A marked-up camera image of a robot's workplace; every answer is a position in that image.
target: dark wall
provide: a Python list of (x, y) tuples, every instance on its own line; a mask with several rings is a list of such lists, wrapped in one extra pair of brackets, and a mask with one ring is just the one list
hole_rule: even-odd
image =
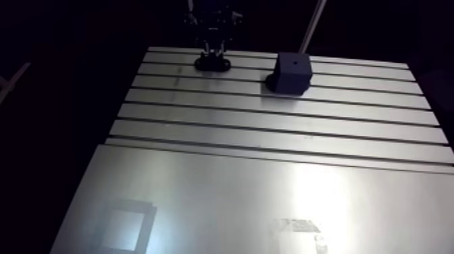
[(148, 45), (147, 8), (52, 5), (2, 27), (1, 75), (32, 62), (0, 105), (4, 252), (50, 251)]

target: metal surface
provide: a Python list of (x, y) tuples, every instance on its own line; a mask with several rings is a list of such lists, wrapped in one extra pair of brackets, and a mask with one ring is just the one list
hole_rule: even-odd
[[(177, 76), (191, 78), (211, 78), (219, 80), (222, 79), (263, 82), (265, 78), (272, 73), (272, 71), (232, 68), (228, 72), (212, 73), (198, 72), (192, 66), (143, 63), (138, 69), (138, 73), (159, 76)], [(422, 94), (422, 91), (419, 88), (418, 84), (414, 82), (400, 80), (381, 80), (374, 78), (314, 74), (311, 79), (311, 85), (371, 91), (410, 93), (418, 95)]]
[[(127, 200), (156, 208), (138, 254), (451, 254), (451, 193), (447, 175), (100, 146), (51, 253), (132, 253), (93, 244), (108, 204)], [(125, 227), (102, 237), (136, 236), (122, 234), (136, 219), (116, 218)]]
[(156, 122), (116, 120), (111, 135), (151, 138), (170, 142), (208, 144), (241, 149), (266, 149), (289, 153), (342, 155), (376, 159), (454, 163), (450, 147), (415, 145), (384, 141), (365, 141), (353, 138), (312, 136), (237, 130), (206, 126), (189, 126)]
[(137, 76), (133, 86), (142, 88), (161, 88), (178, 91), (204, 91), (215, 93), (231, 93), (239, 95), (257, 95), (261, 97), (287, 97), (317, 101), (336, 101), (342, 103), (361, 103), (368, 105), (384, 105), (430, 109), (426, 98), (418, 95), (402, 95), (371, 91), (354, 91), (340, 88), (311, 87), (303, 96), (285, 96), (271, 93), (264, 84), (231, 80), (211, 80), (200, 78), (175, 78), (163, 76)]
[(430, 111), (300, 101), (281, 98), (275, 99), (241, 95), (130, 89), (126, 96), (126, 101), (219, 109), (241, 109), (270, 113), (293, 113), (302, 116), (324, 116), (328, 118), (348, 118), (429, 126), (438, 125), (434, 114)]
[[(193, 65), (198, 55), (175, 54), (175, 53), (151, 53), (145, 54), (144, 61), (163, 64)], [(276, 60), (251, 57), (229, 57), (234, 68), (254, 68), (273, 70)], [(364, 76), (371, 78), (386, 78), (413, 81), (415, 78), (409, 70), (390, 69), (376, 66), (352, 66), (338, 63), (311, 62), (313, 73), (338, 74), (347, 76)]]
[(268, 113), (125, 103), (121, 107), (118, 117), (231, 128), (254, 128), (312, 135), (447, 144), (446, 137), (440, 128), (295, 117)]
[[(200, 54), (201, 49), (182, 49), (182, 48), (171, 48), (171, 47), (149, 47), (148, 51), (151, 52), (164, 52), (164, 53), (188, 53), (188, 54)], [(273, 58), (276, 59), (278, 54), (276, 53), (262, 53), (262, 52), (251, 52), (251, 51), (227, 51), (226, 56), (239, 56), (239, 57), (259, 57), (259, 58)], [(361, 59), (347, 59), (338, 57), (318, 57), (310, 56), (311, 61), (319, 61), (326, 63), (340, 63), (340, 64), (352, 64), (359, 66), (381, 66), (385, 68), (399, 68), (408, 69), (405, 63), (391, 63), (387, 61), (370, 61)]]
[(316, 27), (318, 24), (318, 20), (322, 15), (323, 9), (325, 8), (326, 0), (318, 0), (316, 8), (313, 11), (311, 21), (309, 22), (309, 26), (307, 26), (306, 34), (304, 35), (303, 42), (299, 48), (300, 53), (306, 53), (306, 50), (311, 42), (312, 35), (316, 31)]
[(130, 138), (108, 138), (105, 144), (121, 147), (138, 147), (145, 149), (158, 149), (164, 151), (182, 151), (187, 153), (200, 153), (206, 155), (223, 155), (229, 157), (265, 159), (272, 161), (291, 161), (322, 164), (327, 166), (357, 167), (373, 170), (398, 170), (409, 172), (424, 172), (436, 174), (454, 175), (453, 166), (442, 166), (428, 163), (411, 163), (402, 161), (382, 161), (375, 159), (353, 159), (335, 156), (317, 156), (296, 153), (276, 153), (274, 151), (256, 151), (225, 147), (207, 147), (200, 145), (188, 145), (182, 143), (167, 143), (165, 141), (141, 141)]

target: black cube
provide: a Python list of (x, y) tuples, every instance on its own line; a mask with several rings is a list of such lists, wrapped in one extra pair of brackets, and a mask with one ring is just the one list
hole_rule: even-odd
[(273, 74), (266, 78), (266, 86), (273, 93), (302, 95), (309, 88), (311, 78), (309, 55), (281, 52)]

